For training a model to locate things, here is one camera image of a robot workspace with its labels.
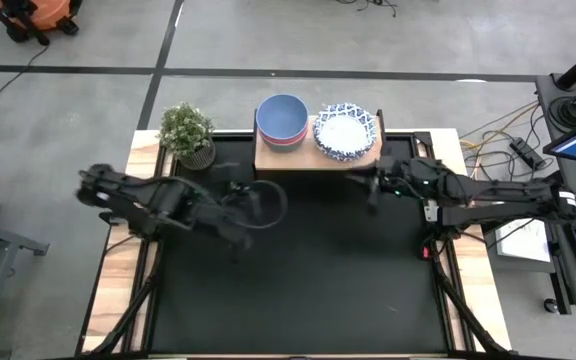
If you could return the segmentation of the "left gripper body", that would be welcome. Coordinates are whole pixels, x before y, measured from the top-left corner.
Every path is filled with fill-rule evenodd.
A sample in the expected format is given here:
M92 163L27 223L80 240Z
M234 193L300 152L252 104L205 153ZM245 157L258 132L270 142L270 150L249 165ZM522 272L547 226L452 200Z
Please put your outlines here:
M246 213L227 204L229 190L219 199L210 203L207 210L206 224L229 244L239 239L247 228Z

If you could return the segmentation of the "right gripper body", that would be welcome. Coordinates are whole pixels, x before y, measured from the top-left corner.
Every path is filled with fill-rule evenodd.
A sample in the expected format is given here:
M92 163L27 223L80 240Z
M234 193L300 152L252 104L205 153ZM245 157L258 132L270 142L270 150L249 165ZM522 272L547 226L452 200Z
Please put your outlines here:
M397 160L386 156L377 162L377 179L382 192L438 200L444 193L444 164L430 158Z

